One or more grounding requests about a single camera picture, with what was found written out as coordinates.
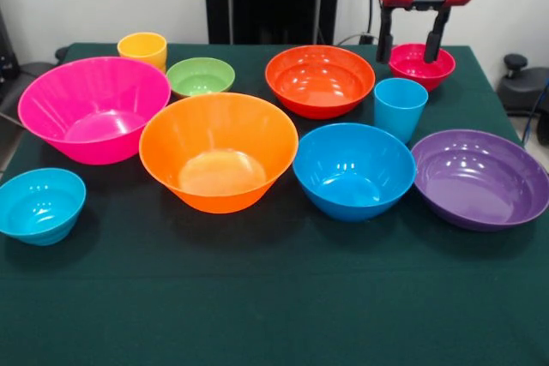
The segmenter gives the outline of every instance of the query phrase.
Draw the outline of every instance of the lime green bowl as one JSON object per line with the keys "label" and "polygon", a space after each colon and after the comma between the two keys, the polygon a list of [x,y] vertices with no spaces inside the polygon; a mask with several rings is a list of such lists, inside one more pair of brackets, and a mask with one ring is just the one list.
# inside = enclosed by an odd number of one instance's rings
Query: lime green bowl
{"label": "lime green bowl", "polygon": [[174,93],[197,96],[229,90],[234,82],[234,69],[219,59],[193,57],[175,63],[166,76]]}

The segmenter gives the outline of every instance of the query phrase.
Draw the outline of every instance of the pink bowl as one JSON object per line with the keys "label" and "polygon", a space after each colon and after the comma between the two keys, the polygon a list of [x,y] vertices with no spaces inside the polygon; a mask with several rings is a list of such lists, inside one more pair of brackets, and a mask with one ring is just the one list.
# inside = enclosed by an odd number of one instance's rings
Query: pink bowl
{"label": "pink bowl", "polygon": [[417,81],[430,92],[451,75],[455,69],[455,60],[441,49],[436,62],[425,63],[424,54],[425,45],[422,44],[396,46],[391,52],[389,67],[395,77]]}
{"label": "pink bowl", "polygon": [[92,57],[34,81],[21,96],[19,118],[71,159],[109,165],[137,154],[145,124],[169,99],[170,83],[155,67]]}

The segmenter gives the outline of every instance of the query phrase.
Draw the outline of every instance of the small teal bowl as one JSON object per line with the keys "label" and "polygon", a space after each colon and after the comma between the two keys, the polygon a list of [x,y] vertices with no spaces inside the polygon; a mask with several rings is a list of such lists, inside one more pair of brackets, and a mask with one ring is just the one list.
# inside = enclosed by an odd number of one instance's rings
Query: small teal bowl
{"label": "small teal bowl", "polygon": [[86,185],[64,169],[36,169],[0,187],[0,231],[24,243],[63,240],[86,200]]}
{"label": "small teal bowl", "polygon": [[416,175],[413,155],[389,133],[359,123],[311,131],[293,161],[311,201],[333,219],[360,222],[397,203]]}

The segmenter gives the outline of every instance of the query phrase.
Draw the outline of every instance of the purple bowl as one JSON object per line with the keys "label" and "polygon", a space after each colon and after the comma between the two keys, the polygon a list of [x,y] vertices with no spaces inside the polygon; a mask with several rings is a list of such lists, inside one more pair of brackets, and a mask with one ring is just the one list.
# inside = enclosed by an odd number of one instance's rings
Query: purple bowl
{"label": "purple bowl", "polygon": [[445,130],[412,149],[415,185],[433,211],[472,231],[501,231],[540,216],[549,177],[524,149],[477,130]]}

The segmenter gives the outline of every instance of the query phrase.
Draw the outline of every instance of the magenta bowl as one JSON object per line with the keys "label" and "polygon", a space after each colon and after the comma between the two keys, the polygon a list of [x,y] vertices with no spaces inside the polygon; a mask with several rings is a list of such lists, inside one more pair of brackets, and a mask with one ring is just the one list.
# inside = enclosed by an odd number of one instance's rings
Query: magenta bowl
{"label": "magenta bowl", "polygon": [[154,66],[92,57],[31,83],[19,101],[19,118],[71,159],[108,165],[137,154],[145,124],[169,99],[170,83]]}
{"label": "magenta bowl", "polygon": [[425,63],[425,45],[406,44],[393,48],[389,67],[395,77],[417,81],[431,92],[448,79],[455,70],[455,60],[447,51],[440,49],[438,59],[433,63]]}
{"label": "magenta bowl", "polygon": [[522,147],[477,130],[445,130],[412,149],[415,186],[441,218],[473,231],[501,231],[549,204],[546,171]]}

